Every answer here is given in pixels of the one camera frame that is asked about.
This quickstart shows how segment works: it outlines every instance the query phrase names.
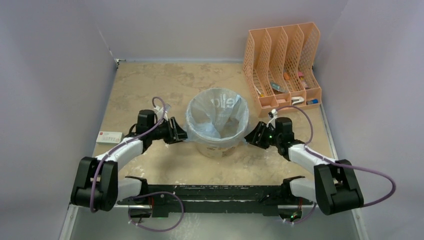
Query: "trash can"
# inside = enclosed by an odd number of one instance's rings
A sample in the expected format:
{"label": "trash can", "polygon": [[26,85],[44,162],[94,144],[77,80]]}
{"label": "trash can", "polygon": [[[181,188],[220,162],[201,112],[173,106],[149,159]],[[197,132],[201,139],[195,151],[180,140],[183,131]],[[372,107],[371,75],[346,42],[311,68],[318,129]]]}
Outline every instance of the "trash can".
{"label": "trash can", "polygon": [[209,158],[232,154],[249,124],[248,103],[238,93],[220,87],[202,91],[185,113],[187,140]]}

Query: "clear trash bag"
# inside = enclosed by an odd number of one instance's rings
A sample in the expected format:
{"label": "clear trash bag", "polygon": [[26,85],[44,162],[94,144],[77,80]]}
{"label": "clear trash bag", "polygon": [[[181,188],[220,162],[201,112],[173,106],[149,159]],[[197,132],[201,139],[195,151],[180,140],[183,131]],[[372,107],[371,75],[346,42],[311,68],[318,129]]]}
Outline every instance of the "clear trash bag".
{"label": "clear trash bag", "polygon": [[184,128],[188,141],[231,148],[246,135],[248,103],[236,92],[220,87],[202,91],[188,104]]}

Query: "white wall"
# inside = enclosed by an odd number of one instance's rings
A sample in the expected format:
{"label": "white wall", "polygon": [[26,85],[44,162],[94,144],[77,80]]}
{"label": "white wall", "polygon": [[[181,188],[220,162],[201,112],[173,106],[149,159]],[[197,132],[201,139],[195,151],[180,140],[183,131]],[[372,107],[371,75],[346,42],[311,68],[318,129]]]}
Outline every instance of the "white wall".
{"label": "white wall", "polygon": [[0,238],[57,239],[114,61],[79,0],[0,6]]}
{"label": "white wall", "polygon": [[[339,157],[397,182],[392,198],[363,209],[371,239],[424,234],[423,23],[421,0],[349,0],[314,68]],[[366,202],[390,190],[358,177]]]}
{"label": "white wall", "polygon": [[113,56],[242,61],[248,30],[314,21],[326,39],[348,0],[85,0]]}

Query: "tabletop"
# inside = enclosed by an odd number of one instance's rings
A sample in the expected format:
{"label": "tabletop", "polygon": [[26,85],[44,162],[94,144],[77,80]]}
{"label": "tabletop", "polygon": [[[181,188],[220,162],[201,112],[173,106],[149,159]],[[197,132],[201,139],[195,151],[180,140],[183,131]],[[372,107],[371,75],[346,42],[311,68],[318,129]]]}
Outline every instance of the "tabletop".
{"label": "tabletop", "polygon": [[[213,87],[233,90],[246,99],[249,106],[249,128],[258,121],[254,101],[237,63],[140,63],[121,62],[101,124],[101,131],[127,134],[137,122],[140,110],[153,109],[152,97],[159,96],[171,105],[168,117],[175,117],[180,126],[185,124],[189,101],[198,93]],[[313,140],[309,146],[332,157],[329,136],[319,107],[306,110],[313,125]],[[300,112],[278,113],[291,118],[296,139],[307,141],[311,131]],[[113,145],[96,143],[94,156]],[[280,156],[275,147],[266,150],[240,144],[234,153],[222,158],[208,158],[195,147],[194,142],[167,145],[153,141],[145,153],[131,160],[118,174],[143,177],[150,184],[169,185],[280,185],[283,179],[306,176],[311,173]]]}

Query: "orange desk organizer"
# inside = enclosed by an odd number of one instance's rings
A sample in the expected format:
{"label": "orange desk organizer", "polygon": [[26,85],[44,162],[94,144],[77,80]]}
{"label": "orange desk organizer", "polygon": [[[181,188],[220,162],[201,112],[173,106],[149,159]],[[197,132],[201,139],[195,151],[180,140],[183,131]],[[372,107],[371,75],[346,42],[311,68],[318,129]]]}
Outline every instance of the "orange desk organizer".
{"label": "orange desk organizer", "polygon": [[[302,104],[296,105],[302,109],[321,104],[321,87],[312,71],[319,41],[320,31],[313,22],[249,31],[243,73],[259,117],[266,117],[277,107],[291,105],[292,97],[304,98]],[[298,71],[303,73],[303,80]],[[270,82],[278,84],[283,92],[275,93]],[[307,105],[313,99],[318,103]]]}

